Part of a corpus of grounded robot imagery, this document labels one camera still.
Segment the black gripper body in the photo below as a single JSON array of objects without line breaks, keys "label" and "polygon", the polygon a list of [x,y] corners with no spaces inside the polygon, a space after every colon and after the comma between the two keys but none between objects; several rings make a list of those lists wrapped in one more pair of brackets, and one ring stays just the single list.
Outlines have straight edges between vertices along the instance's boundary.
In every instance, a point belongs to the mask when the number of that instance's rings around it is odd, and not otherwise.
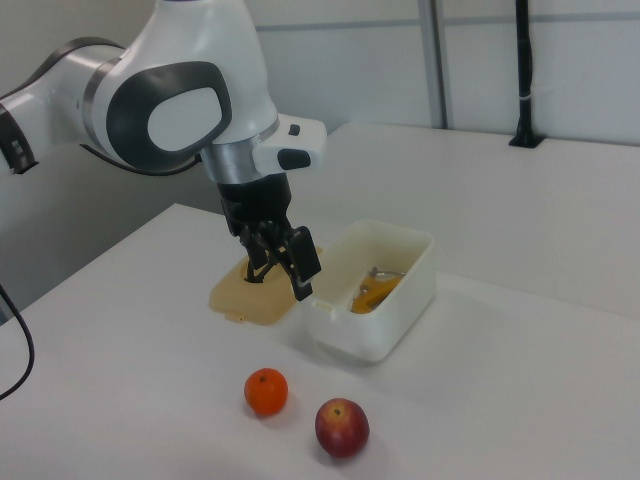
[{"label": "black gripper body", "polygon": [[291,189],[285,173],[273,174],[244,184],[217,185],[230,233],[238,237],[247,227],[251,232],[261,225],[277,235],[289,237],[294,228],[287,218]]}]

